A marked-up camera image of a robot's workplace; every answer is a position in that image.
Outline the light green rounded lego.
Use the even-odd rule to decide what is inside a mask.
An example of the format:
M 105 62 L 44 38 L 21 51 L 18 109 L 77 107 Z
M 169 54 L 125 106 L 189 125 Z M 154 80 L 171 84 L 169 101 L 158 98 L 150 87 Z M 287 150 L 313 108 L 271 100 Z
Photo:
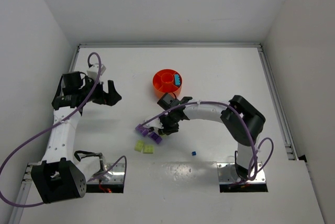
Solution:
M 145 144 L 142 150 L 143 154 L 154 154 L 154 145 Z

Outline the teal long lego brick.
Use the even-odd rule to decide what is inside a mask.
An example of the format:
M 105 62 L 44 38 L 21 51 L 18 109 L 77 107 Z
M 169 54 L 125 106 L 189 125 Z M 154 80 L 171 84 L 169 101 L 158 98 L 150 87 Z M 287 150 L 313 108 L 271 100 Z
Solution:
M 174 74 L 174 85 L 180 87 L 182 85 L 182 80 L 180 75 Z

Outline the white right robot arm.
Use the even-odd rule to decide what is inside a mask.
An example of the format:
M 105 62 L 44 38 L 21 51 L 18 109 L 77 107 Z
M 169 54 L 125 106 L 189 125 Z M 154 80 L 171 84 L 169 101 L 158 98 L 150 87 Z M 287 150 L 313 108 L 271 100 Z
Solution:
M 243 180 L 254 180 L 256 141 L 263 130 L 265 117 L 244 97 L 235 95 L 228 104 L 223 102 L 191 102 L 191 97 L 181 100 L 166 93 L 158 105 L 166 111 L 159 116 L 160 135 L 170 135 L 179 130 L 182 120 L 209 120 L 222 123 L 238 143 L 235 169 Z

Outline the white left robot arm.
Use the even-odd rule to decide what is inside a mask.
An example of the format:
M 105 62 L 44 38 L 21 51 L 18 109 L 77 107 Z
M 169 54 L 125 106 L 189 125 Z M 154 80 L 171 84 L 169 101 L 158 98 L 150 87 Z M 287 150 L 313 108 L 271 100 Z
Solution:
M 88 69 L 86 74 L 75 71 L 61 76 L 52 101 L 55 127 L 40 164 L 31 170 L 32 180 L 45 204 L 82 198 L 87 182 L 105 172 L 102 153 L 73 150 L 83 107 L 89 102 L 114 106 L 121 100 L 112 80 L 107 82 L 108 91 L 103 90 L 99 79 L 102 74 Z

